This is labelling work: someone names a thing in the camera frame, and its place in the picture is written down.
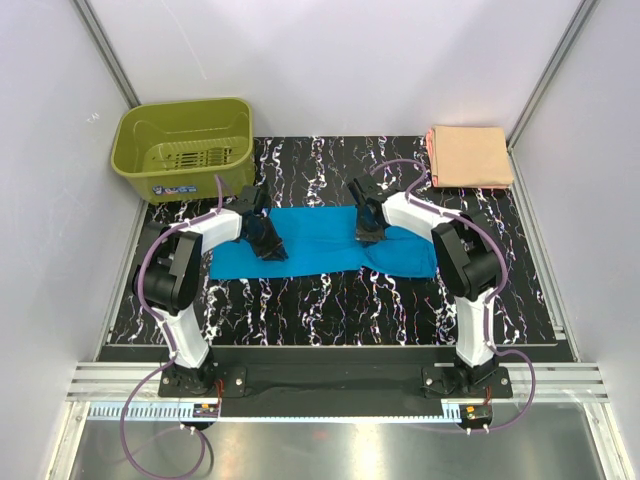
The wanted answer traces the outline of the blue t shirt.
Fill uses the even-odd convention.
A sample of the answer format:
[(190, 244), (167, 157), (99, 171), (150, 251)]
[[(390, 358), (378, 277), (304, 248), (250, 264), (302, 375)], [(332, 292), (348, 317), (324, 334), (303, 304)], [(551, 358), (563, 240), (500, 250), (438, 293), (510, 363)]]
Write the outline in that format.
[(213, 249), (212, 280), (272, 279), (358, 271), (363, 267), (401, 278), (431, 279), (437, 273), (433, 244), (400, 227), (366, 246), (356, 240), (353, 206), (274, 208), (270, 219), (288, 258), (259, 259), (245, 240)]

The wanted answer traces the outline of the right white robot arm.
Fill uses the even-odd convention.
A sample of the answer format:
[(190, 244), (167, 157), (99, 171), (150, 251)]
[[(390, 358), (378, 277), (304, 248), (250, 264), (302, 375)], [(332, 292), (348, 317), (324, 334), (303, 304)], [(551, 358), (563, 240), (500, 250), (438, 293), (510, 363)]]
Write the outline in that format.
[(426, 393), (482, 396), (499, 366), (493, 332), (495, 297), (506, 284), (504, 255), (484, 217), (436, 206), (403, 192), (349, 186), (357, 209), (356, 239), (377, 243), (399, 227), (429, 240), (446, 290), (454, 296), (458, 338), (453, 365), (425, 379)]

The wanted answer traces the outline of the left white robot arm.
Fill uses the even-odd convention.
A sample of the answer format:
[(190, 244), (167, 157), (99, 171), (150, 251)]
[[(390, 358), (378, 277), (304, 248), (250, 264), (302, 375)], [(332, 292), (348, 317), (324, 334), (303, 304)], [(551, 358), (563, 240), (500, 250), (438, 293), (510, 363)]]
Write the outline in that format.
[(242, 240), (263, 261), (288, 258), (269, 216), (230, 209), (174, 225), (143, 227), (128, 284), (161, 330), (169, 361), (161, 369), (159, 394), (205, 396), (222, 387), (211, 347), (200, 332), (194, 302), (202, 256), (214, 247)]

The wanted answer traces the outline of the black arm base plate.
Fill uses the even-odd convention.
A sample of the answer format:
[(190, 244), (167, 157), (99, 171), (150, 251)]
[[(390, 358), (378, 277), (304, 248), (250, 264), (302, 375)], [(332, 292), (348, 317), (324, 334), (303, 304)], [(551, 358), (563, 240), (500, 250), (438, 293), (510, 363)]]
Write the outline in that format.
[(503, 400), (514, 396), (505, 367), (496, 367), (472, 383), (464, 371), (444, 364), (306, 363), (240, 364), (209, 363), (204, 377), (195, 379), (181, 367), (161, 374), (161, 397), (205, 397), (221, 393), (243, 398), (262, 393), (373, 392), (389, 391), (434, 399)]

